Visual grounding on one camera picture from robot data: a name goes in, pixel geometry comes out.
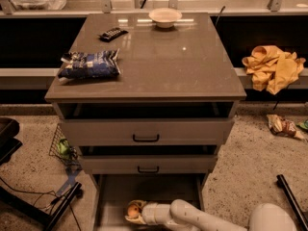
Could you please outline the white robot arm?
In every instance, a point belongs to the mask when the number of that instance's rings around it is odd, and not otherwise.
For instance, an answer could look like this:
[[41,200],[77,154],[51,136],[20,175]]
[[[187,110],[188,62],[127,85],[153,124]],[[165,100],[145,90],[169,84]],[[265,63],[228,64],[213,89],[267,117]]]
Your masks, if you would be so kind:
[[252,211],[247,227],[201,211],[183,199],[170,204],[132,200],[125,218],[138,225],[163,225],[170,231],[297,231],[290,215],[270,203],[259,204]]

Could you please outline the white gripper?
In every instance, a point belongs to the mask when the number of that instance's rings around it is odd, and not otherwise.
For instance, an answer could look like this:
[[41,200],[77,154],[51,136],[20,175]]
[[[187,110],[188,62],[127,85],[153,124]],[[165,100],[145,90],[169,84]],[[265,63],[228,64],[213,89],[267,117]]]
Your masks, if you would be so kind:
[[136,205],[138,208],[143,208],[141,216],[131,218],[126,216],[125,219],[131,223],[138,225],[160,225],[167,224],[172,220],[169,204],[159,204],[156,202],[148,203],[144,200],[132,200],[128,203],[129,206]]

